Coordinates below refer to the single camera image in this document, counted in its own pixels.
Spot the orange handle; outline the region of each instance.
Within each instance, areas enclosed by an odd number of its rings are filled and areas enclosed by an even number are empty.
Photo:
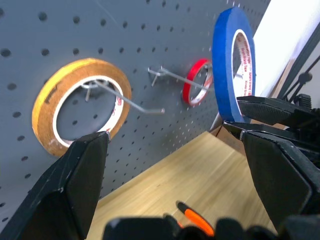
[[[199,213],[181,201],[177,202],[177,207],[191,222],[203,230],[208,236],[215,236],[213,227]]]

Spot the tape roll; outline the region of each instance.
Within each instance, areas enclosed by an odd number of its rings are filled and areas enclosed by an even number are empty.
[[[197,77],[198,74],[203,70],[206,69],[206,79],[204,81],[203,86],[206,88],[209,88],[212,83],[213,83],[213,72],[212,72],[212,62],[208,59],[200,59],[197,61],[189,71],[187,75],[187,79],[190,81],[194,81]],[[201,89],[198,95],[194,98],[191,97],[191,89],[192,85],[188,83],[184,83],[183,89],[182,89],[182,98],[183,100],[189,104],[190,106],[195,106],[197,104],[200,104],[201,101],[206,97],[208,91]]]
[[[99,80],[113,85],[115,91],[131,99],[131,86],[126,75],[106,61],[85,58],[59,69],[43,86],[32,110],[32,128],[42,146],[54,156],[62,156],[72,143],[62,139],[57,131],[57,117],[67,97],[78,87]],[[111,117],[100,131],[116,135],[125,122],[130,106],[117,97]]]
[[[233,51],[237,44],[242,70],[233,77]],[[242,116],[237,97],[255,95],[256,63],[252,30],[246,14],[238,7],[222,12],[215,24],[212,43],[214,90],[223,120],[249,122]]]

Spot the wooden surface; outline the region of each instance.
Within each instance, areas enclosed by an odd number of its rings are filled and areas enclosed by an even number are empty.
[[[188,220],[176,208],[180,200],[213,226],[218,218],[233,217],[246,228],[274,227],[258,197],[246,158],[204,132],[139,176],[101,199],[88,240],[101,240],[105,225],[116,217],[172,214]]]

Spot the metal hook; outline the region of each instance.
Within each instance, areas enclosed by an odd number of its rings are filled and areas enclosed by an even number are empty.
[[[178,80],[180,80],[180,81],[183,81],[183,82],[185,82],[185,83],[187,83],[187,84],[190,84],[190,85],[192,85],[192,86],[195,86],[196,88],[204,89],[204,90],[209,91],[209,92],[212,92],[212,91],[214,90],[213,88],[204,87],[204,86],[202,86],[201,84],[198,84],[198,83],[196,83],[196,82],[194,82],[194,81],[190,81],[189,79],[186,79],[185,77],[182,77],[182,76],[179,76],[179,75],[177,75],[177,74],[174,74],[174,73],[170,72],[169,70],[163,68],[162,66],[161,66],[161,68],[160,68],[160,70],[159,70],[158,72],[151,70],[150,67],[149,67],[149,68],[148,68],[148,72],[149,72],[150,74],[154,74],[154,75],[155,75],[155,76],[154,76],[154,79],[153,79],[153,81],[152,81],[152,84],[151,84],[152,87],[155,85],[156,80],[157,80],[158,77],[160,77],[160,76],[165,76],[165,75],[169,75],[169,76],[171,76],[171,77],[173,77],[173,78],[176,78],[176,79],[178,79]]]
[[[86,95],[85,95],[85,101],[86,101],[86,102],[88,102],[88,101],[89,101],[89,98],[90,98],[91,85],[92,85],[92,82],[89,82],[88,90],[86,91]]]
[[[118,98],[121,98],[122,100],[124,100],[125,102],[127,102],[128,104],[130,104],[132,107],[134,107],[135,109],[137,109],[138,111],[144,113],[144,114],[164,114],[165,113],[165,109],[161,108],[161,109],[145,109],[141,106],[139,106],[138,104],[134,103],[133,101],[131,101],[130,99],[122,96],[120,93],[114,91],[112,88],[102,84],[101,82],[99,82],[98,80],[94,80],[95,84],[97,84],[99,87],[107,90],[108,92],[116,95]]]

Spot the white wall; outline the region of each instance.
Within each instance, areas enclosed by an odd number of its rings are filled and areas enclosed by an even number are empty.
[[[271,0],[254,35],[255,95],[267,97],[320,21],[320,0]]]

